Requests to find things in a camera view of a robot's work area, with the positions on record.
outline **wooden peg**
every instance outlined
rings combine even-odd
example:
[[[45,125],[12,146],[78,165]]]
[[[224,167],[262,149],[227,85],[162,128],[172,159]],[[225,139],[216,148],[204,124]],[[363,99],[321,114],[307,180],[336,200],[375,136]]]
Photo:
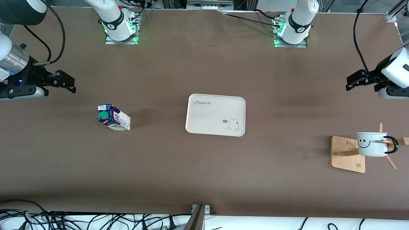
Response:
[[[386,159],[388,160],[389,164],[392,166],[392,168],[393,168],[394,170],[397,169],[396,166],[395,166],[395,164],[392,162],[392,160],[390,159],[389,156],[386,156]]]
[[[399,138],[397,141],[399,146],[409,145],[409,138]]]
[[[382,123],[379,123],[379,132],[380,132],[380,133],[382,132]],[[382,143],[387,143],[387,144],[388,144],[388,147],[389,147],[390,144],[393,144],[393,142],[390,141],[390,140],[381,140],[381,142],[382,142]],[[386,159],[388,160],[389,164],[392,166],[392,168],[393,168],[394,170],[397,169],[396,166],[395,166],[395,164],[392,162],[391,158],[390,158],[388,155],[386,155],[385,157],[386,157]]]
[[[348,151],[337,152],[336,154],[340,156],[356,156],[356,155],[359,155],[359,152],[357,149],[352,149]]]
[[[388,144],[393,144],[393,141],[391,140],[381,140],[382,143],[388,143]]]

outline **brown table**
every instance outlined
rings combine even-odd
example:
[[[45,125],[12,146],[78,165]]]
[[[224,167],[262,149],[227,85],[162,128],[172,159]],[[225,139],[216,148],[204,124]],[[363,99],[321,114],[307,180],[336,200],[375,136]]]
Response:
[[[0,105],[2,199],[67,211],[181,213],[205,203],[220,215],[409,218],[409,149],[391,155],[397,170],[385,158],[366,158],[364,174],[330,165],[332,135],[354,138],[379,122],[409,135],[407,101],[380,99],[371,86],[345,91],[362,68],[355,14],[318,14],[308,48],[289,49],[274,47],[269,26],[217,11],[155,10],[134,46],[105,45],[93,9],[56,11],[67,45],[47,69],[72,75],[77,93],[49,88]],[[31,28],[56,57],[54,16]],[[46,59],[21,26],[12,38]],[[400,44],[382,14],[361,15],[357,39],[370,69]],[[187,133],[193,93],[245,98],[245,135]],[[103,103],[130,115],[132,130],[100,124]]]

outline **mug rack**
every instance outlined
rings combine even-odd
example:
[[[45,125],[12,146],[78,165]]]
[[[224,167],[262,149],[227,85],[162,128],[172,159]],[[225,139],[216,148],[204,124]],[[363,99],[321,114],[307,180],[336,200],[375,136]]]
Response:
[[[382,132],[382,123],[379,123],[379,132]],[[409,145],[409,138],[399,138],[399,147]],[[393,149],[390,140],[382,140],[387,143],[388,151]],[[393,169],[397,169],[389,156],[385,157]],[[358,152],[358,141],[355,139],[332,136],[331,138],[331,166],[349,171],[365,172],[365,156]]]

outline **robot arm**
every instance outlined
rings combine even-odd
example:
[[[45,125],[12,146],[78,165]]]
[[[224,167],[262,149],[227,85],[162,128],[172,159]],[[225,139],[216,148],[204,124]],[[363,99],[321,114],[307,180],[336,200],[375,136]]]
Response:
[[[278,36],[289,44],[301,43],[308,36],[318,9],[317,0],[297,0],[294,11],[285,13],[285,25]]]
[[[409,99],[409,53],[402,47],[379,62],[370,73],[358,70],[346,78],[346,90],[376,84],[375,92],[385,99]]]
[[[84,1],[97,11],[111,39],[122,41],[135,33],[135,13],[120,9],[113,0]],[[44,0],[0,0],[0,23],[37,25],[43,21],[46,13]],[[24,46],[15,44],[0,32],[0,101],[48,96],[44,86],[76,92],[74,78],[62,70],[48,72],[29,56]]]

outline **white mug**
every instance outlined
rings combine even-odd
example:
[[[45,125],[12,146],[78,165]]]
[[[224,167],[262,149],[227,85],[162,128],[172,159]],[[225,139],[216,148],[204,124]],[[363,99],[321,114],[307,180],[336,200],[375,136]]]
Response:
[[[393,150],[388,152],[388,144],[381,140],[391,139]],[[382,157],[398,150],[398,142],[394,137],[388,136],[388,133],[357,133],[358,152],[364,156]]]

